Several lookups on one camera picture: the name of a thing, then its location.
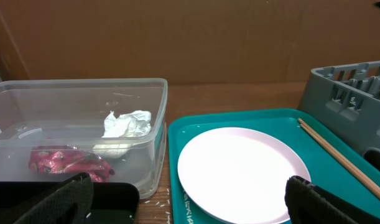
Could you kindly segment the pink round plate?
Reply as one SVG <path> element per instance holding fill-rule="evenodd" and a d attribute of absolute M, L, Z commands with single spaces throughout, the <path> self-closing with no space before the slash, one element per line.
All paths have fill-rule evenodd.
<path fill-rule="evenodd" d="M 225 223 L 289 220 L 285 186 L 307 166 L 282 141 L 247 128 L 217 128 L 191 139 L 178 158 L 178 178 L 190 199 Z"/>

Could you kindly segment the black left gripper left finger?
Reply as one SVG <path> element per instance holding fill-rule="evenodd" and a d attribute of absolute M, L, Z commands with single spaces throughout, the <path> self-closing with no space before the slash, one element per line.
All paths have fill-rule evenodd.
<path fill-rule="evenodd" d="M 63 182 L 0 182 L 0 224 L 84 223 L 93 192 L 87 173 Z"/>

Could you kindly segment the white napkin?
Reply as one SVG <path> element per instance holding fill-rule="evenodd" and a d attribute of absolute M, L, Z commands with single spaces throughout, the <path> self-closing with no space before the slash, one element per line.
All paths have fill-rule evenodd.
<path fill-rule="evenodd" d="M 136 110 L 121 114 L 118 117 L 114 111 L 104 120 L 104 135 L 102 138 L 136 138 L 146 136 L 151 131 L 151 112 Z M 97 144 L 93 152 L 107 159 L 117 159 L 125 155 L 132 144 Z"/>

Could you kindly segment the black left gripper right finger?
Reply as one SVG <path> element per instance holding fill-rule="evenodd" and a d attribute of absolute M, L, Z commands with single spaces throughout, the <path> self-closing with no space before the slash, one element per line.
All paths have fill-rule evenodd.
<path fill-rule="evenodd" d="M 293 224 L 380 224 L 380 218 L 297 175 L 286 183 L 285 204 Z"/>

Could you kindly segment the red snack wrapper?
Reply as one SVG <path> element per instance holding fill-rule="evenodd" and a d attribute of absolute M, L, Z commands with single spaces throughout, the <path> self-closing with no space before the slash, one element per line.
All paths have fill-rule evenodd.
<path fill-rule="evenodd" d="M 44 174 L 86 172 L 93 182 L 107 182 L 114 169 L 99 155 L 73 146 L 37 146 L 30 152 L 29 169 Z"/>

